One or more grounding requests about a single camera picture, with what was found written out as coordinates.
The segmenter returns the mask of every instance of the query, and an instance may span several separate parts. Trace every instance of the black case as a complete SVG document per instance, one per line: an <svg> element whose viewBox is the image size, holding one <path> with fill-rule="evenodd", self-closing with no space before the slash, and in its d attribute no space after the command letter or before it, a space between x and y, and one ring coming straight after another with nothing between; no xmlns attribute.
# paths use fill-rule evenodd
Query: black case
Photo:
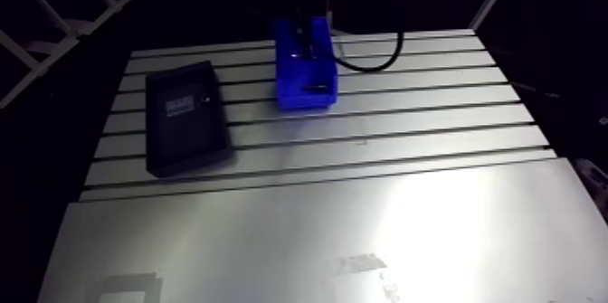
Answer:
<svg viewBox="0 0 608 303"><path fill-rule="evenodd" d="M233 155L222 96L210 62L146 77L146 168L157 177Z"/></svg>

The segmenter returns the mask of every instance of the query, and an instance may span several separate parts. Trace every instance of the dark background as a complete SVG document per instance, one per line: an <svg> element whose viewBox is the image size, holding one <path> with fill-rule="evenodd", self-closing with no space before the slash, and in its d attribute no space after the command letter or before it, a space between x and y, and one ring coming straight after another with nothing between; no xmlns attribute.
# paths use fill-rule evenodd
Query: dark background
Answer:
<svg viewBox="0 0 608 303"><path fill-rule="evenodd" d="M334 0L350 33L461 29L483 0ZM93 20L102 0L49 0ZM65 205L78 199L132 50L271 38L285 0L135 0L0 111L2 292L34 302ZM308 0L325 12L326 0ZM605 0L499 0L478 34L560 156L608 169ZM0 29L19 41L58 41L34 0L0 0ZM0 95L27 73L0 48Z"/></svg>

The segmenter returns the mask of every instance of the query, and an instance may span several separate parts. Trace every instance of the aluminum surface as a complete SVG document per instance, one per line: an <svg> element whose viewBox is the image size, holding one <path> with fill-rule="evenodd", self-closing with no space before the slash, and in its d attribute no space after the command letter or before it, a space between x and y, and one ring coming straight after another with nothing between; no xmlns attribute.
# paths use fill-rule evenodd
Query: aluminum surface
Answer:
<svg viewBox="0 0 608 303"><path fill-rule="evenodd" d="M457 128L514 125L534 120L521 104L481 108L429 110L340 118L287 120L229 127L235 147L310 142L354 137L412 134ZM146 135L102 137L95 157L142 156Z"/></svg>
<svg viewBox="0 0 608 303"><path fill-rule="evenodd" d="M507 82L507 79L497 67L475 68L475 69L453 69L444 71L396 71L381 72L374 74L350 74L339 79L338 92L349 94L366 91L380 90L410 90L433 87L466 86L472 84ZM146 77L125 76L120 82L119 91L144 91L146 90ZM220 87L222 98L226 102L251 101L257 99L274 99L274 80L242 83L224 84ZM112 110L120 110L121 106L133 107L128 104L121 105L121 101L127 101L131 93L119 94L115 98Z"/></svg>
<svg viewBox="0 0 608 303"><path fill-rule="evenodd" d="M475 36L406 41L402 54L483 50L483 44ZM369 43L337 43L334 44L334 54L344 57L391 55L394 47L394 40ZM274 48L260 48L231 52L148 57L131 60L127 65L126 73L163 70L166 66L183 66L203 61L210 61L215 67L233 64L272 63L275 54Z"/></svg>
<svg viewBox="0 0 608 303"><path fill-rule="evenodd" d="M394 48L394 37L333 40L336 52L348 60L378 64ZM279 111L273 99L271 42L138 52L130 65L144 70L129 70L123 77L86 185L92 196L111 199L555 157L472 31L407 33L405 39L404 54L389 71L362 74L340 68L337 104L292 112ZM159 180L145 169L145 78L149 71L192 59L220 64L215 71L236 158Z"/></svg>
<svg viewBox="0 0 608 303"><path fill-rule="evenodd" d="M165 194L189 194L222 191L271 185L317 183L337 179L356 179L381 175L402 175L432 170L445 170L471 166L489 166L530 160L555 158L551 149L538 147L508 151L492 151L472 155L440 156L429 159L397 160L384 163L326 167L299 172L282 172L268 175L240 175L217 178L194 178L189 181L102 187L81 193L81 201L133 198Z"/></svg>
<svg viewBox="0 0 608 303"><path fill-rule="evenodd" d="M564 159L71 204L40 303L604 302L608 232Z"/></svg>
<svg viewBox="0 0 608 303"><path fill-rule="evenodd" d="M230 163L177 175L192 178L259 172L346 166L399 159L542 147L548 143L536 126L491 128L420 136L360 138L316 144L244 149ZM144 157L93 162L86 185L109 185L157 180L146 171Z"/></svg>
<svg viewBox="0 0 608 303"><path fill-rule="evenodd" d="M405 33L405 39L423 39L433 37L450 37L450 36L471 36L474 32L471 29L459 29L459 30L443 30L433 32L415 32ZM332 37L334 43L351 43L351 42L366 42L366 41L386 41L394 40L396 34L394 33L373 33L364 35L344 35ZM150 57L150 56L162 56L162 55L181 55L196 52L222 52L222 51L235 51L252 48L266 48L274 47L274 41L255 41L247 43L222 43L222 44L209 44L199 45L194 47L180 47L180 48L165 48L165 49L153 49L148 51L136 51L131 53L131 57Z"/></svg>

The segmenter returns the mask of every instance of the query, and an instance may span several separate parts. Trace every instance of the black cover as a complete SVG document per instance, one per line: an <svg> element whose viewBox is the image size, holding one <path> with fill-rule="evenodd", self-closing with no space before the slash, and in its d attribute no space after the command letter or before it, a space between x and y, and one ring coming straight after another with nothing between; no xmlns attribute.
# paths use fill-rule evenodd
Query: black cover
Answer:
<svg viewBox="0 0 608 303"><path fill-rule="evenodd" d="M146 108L150 174L171 176L233 155L210 62L148 75Z"/></svg>

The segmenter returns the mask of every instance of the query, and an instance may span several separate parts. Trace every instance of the label on box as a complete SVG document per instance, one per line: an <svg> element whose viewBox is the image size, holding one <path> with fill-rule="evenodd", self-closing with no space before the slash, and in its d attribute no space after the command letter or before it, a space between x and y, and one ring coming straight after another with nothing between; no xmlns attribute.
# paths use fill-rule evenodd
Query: label on box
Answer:
<svg viewBox="0 0 608 303"><path fill-rule="evenodd" d="M195 97L189 95L179 99L172 99L165 102L165 109L168 118L193 111L195 110Z"/></svg>

